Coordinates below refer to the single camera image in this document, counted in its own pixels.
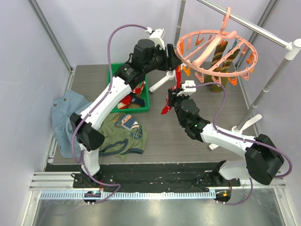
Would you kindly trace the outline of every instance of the robotic arm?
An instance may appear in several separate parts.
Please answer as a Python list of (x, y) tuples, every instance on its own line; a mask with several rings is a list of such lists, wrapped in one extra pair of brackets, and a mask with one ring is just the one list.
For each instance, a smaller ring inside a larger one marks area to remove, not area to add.
[[(80, 115), (73, 113), (70, 117), (72, 128), (75, 130), (84, 116), (89, 114), (89, 117), (80, 126), (76, 138), (81, 149), (84, 150), (86, 168), (93, 177), (97, 177), (96, 174), (100, 172), (98, 148), (102, 145), (104, 136), (98, 132), (98, 129), (106, 116), (123, 97), (144, 81), (147, 73), (156, 69), (172, 71), (181, 64), (180, 59), (175, 55), (173, 45), (167, 44), (167, 49), (165, 48), (162, 39), (163, 29), (153, 31), (148, 28), (146, 32), (150, 34), (150, 38), (138, 41), (129, 60), (119, 67), (112, 78), (111, 90), (109, 91), (108, 86), (89, 108), (82, 111)], [(168, 90), (169, 106), (174, 107), (178, 121), (185, 128), (187, 135), (200, 142), (213, 143), (227, 148), (243, 158), (241, 161), (221, 162), (218, 169), (219, 174), (226, 180), (251, 176), (259, 183), (270, 184), (284, 162), (283, 157), (266, 147), (245, 142), (243, 139), (231, 138), (219, 131), (225, 131), (235, 136), (239, 136), (238, 134), (222, 128), (216, 131), (213, 124), (199, 116), (199, 109), (195, 102), (189, 99), (196, 88), (188, 88), (189, 86), (195, 86), (194, 81), (186, 81), (180, 89)], [(90, 114), (91, 109), (100, 102), (104, 95), (107, 97)], [(275, 147), (265, 135), (240, 136)], [(81, 168), (83, 176), (89, 180), (85, 168), (83, 166)]]

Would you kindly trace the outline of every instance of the blue garment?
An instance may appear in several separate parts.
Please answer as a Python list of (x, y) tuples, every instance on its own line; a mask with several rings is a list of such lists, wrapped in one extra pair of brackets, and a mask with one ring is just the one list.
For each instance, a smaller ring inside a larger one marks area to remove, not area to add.
[[(92, 102), (88, 102), (82, 95), (67, 90), (61, 98), (54, 101), (51, 108), (52, 126), (54, 128), (54, 137), (58, 142), (58, 147), (62, 157), (72, 158), (71, 140), (73, 130), (70, 123), (70, 116), (73, 112), (79, 114)], [(75, 154), (79, 158), (80, 147), (77, 141), (74, 144)]]

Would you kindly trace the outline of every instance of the gray floor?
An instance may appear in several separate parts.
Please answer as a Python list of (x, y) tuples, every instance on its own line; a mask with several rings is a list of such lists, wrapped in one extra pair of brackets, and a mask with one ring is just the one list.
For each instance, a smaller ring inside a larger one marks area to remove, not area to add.
[[(87, 100), (94, 101), (107, 85), (107, 65), (80, 65), (76, 68), (72, 90), (83, 95)], [(152, 86), (165, 72), (154, 71), (148, 74), (149, 86)], [(182, 75), (182, 80), (199, 81), (194, 76)], [(239, 157), (223, 148), (210, 151), (208, 144), (191, 140), (182, 129), (171, 110), (166, 115), (161, 115), (162, 108), (166, 105), (167, 89), (175, 81), (169, 81), (156, 92), (150, 93), (150, 110), (146, 113), (133, 114), (137, 121), (143, 124), (149, 133), (149, 138), (144, 154), (129, 154), (125, 161), (119, 157), (108, 156), (99, 158), (100, 163), (149, 163), (149, 162), (213, 162), (221, 160), (238, 160)], [(231, 129), (247, 111), (241, 88), (238, 85), (227, 84), (226, 104), (217, 119), (217, 125)], [(222, 102), (222, 93), (213, 93), (208, 87), (199, 88), (191, 98), (195, 100), (200, 116), (212, 121)], [(246, 135), (254, 135), (254, 129), (244, 131)], [(74, 164), (73, 159), (64, 159), (59, 151), (55, 153), (53, 164)]]
[[(239, 202), (249, 189), (232, 191)], [(41, 200), (34, 226), (284, 226), (273, 189), (255, 189), (238, 206), (223, 206), (212, 199), (116, 200), (82, 206), (82, 200)]]

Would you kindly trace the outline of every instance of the wooden floor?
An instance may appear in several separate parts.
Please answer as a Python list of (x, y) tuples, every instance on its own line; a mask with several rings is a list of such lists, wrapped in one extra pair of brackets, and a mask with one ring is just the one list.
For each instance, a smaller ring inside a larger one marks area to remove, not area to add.
[[(72, 90), (83, 95), (87, 100), (94, 101), (107, 85), (107, 65), (80, 65), (77, 66)], [(165, 72), (154, 71), (148, 74), (149, 87), (165, 76)], [(194, 74), (190, 77), (183, 75), (182, 80), (199, 81)], [(191, 140), (178, 123), (176, 114), (171, 110), (161, 115), (166, 105), (167, 89), (175, 81), (169, 81), (156, 92), (150, 93), (150, 109), (146, 113), (137, 113), (133, 116), (143, 124), (149, 133), (144, 153), (129, 154), (125, 161), (119, 157), (107, 156), (99, 158), (102, 164), (110, 163), (149, 163), (149, 162), (214, 162), (221, 160), (239, 160), (240, 157), (231, 151), (218, 147), (210, 151), (208, 144)], [(217, 125), (231, 129), (247, 111), (243, 94), (239, 84), (227, 84), (227, 99), (225, 106), (217, 119)], [(191, 98), (200, 109), (200, 116), (213, 120), (222, 102), (223, 93), (213, 93), (209, 87), (197, 89)], [(246, 135), (255, 135), (254, 129), (244, 131)], [(75, 164), (73, 159), (64, 159), (59, 150), (56, 151), (53, 164)]]

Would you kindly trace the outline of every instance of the metal pole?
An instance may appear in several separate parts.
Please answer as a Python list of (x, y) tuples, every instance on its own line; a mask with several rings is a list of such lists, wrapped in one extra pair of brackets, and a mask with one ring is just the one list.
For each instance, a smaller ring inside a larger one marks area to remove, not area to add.
[(177, 42), (180, 38), (180, 31), (181, 31), (181, 25), (182, 25), (182, 20), (183, 20), (183, 15), (184, 15), (185, 3), (186, 3), (186, 0), (181, 1), (177, 30), (175, 32), (175, 37), (174, 37), (174, 46), (177, 45)]
[(56, 49), (58, 55), (60, 56), (63, 63), (67, 67), (67, 70), (71, 73), (72, 67), (71, 67), (66, 55), (64, 54), (63, 49), (61, 48), (60, 44), (58, 43), (58, 41), (55, 37), (55, 34), (51, 30), (51, 27), (49, 26), (49, 24), (48, 24), (48, 22), (47, 22), (47, 20), (44, 16), (42, 10), (40, 9), (37, 1), (36, 0), (28, 0), (28, 2), (31, 5), (33, 11), (35, 12), (37, 18), (39, 19), (40, 23), (42, 24), (46, 34), (50, 38), (50, 41), (52, 42), (52, 44), (53, 44), (54, 48)]
[[(260, 17), (260, 19), (259, 19), (259, 21), (258, 21), (258, 23), (257, 23), (258, 26), (263, 27), (263, 26), (265, 25), (265, 23), (266, 23), (267, 20), (268, 20), (268, 17), (270, 16), (271, 12), (272, 12), (272, 11), (274, 10), (274, 8), (276, 7), (276, 5), (278, 4), (278, 2), (279, 2), (279, 0), (270, 0), (270, 1), (269, 1), (269, 3), (267, 4), (266, 8), (265, 8), (264, 11), (263, 11), (262, 16)], [(249, 41), (251, 44), (253, 44), (253, 42), (255, 41), (255, 39), (257, 38), (257, 36), (258, 36), (258, 33), (253, 32), (252, 35), (251, 35), (251, 37), (249, 38), (248, 41)], [(238, 68), (238, 67), (241, 66), (241, 64), (242, 64), (242, 62), (245, 60), (245, 58), (246, 58), (247, 56), (249, 56), (249, 52), (250, 52), (250, 49), (248, 48), (246, 54), (244, 54), (243, 56), (241, 56), (241, 57), (238, 59), (236, 65), (235, 65), (236, 68)]]
[[(207, 0), (197, 0), (197, 1), (203, 3), (204, 5), (206, 5), (206, 6), (210, 7), (210, 8), (212, 8), (212, 9), (214, 9), (215, 11), (217, 11), (217, 12), (223, 14), (223, 15), (226, 15), (226, 13), (227, 13), (227, 11), (225, 9), (223, 9), (223, 8), (221, 8), (221, 7), (213, 4), (210, 1), (207, 1)], [(267, 30), (265, 30), (265, 29), (263, 29), (263, 28), (255, 25), (255, 24), (251, 23), (250, 21), (245, 20), (244, 18), (242, 18), (240, 16), (237, 16), (235, 14), (231, 14), (230, 15), (230, 19), (238, 22), (239, 24), (245, 26), (246, 28), (248, 28), (248, 29), (250, 29), (250, 30), (252, 30), (252, 31), (260, 34), (260, 35), (262, 35), (263, 37), (271, 40), (272, 42), (274, 42), (274, 43), (276, 43), (276, 44), (278, 44), (278, 45), (280, 45), (280, 46), (282, 46), (284, 48), (290, 46), (289, 42), (286, 42), (286, 41), (278, 38), (276, 35), (274, 35), (274, 34), (268, 32)]]
[(262, 89), (262, 91), (260, 92), (258, 97), (255, 99), (253, 104), (251, 104), (251, 106), (248, 109), (247, 113), (244, 115), (243, 119), (238, 124), (236, 130), (240, 131), (241, 128), (246, 123), (246, 121), (249, 120), (249, 118), (252, 115), (252, 112), (258, 107), (259, 103), (263, 100), (264, 96), (269, 92), (270, 87), (274, 84), (274, 82), (277, 80), (277, 78), (281, 75), (281, 73), (289, 65), (290, 62), (291, 62), (291, 60), (287, 60), (286, 58), (284, 58), (284, 60), (281, 62), (281, 64), (275, 70), (272, 77), (269, 79), (268, 83), (265, 85), (265, 87)]

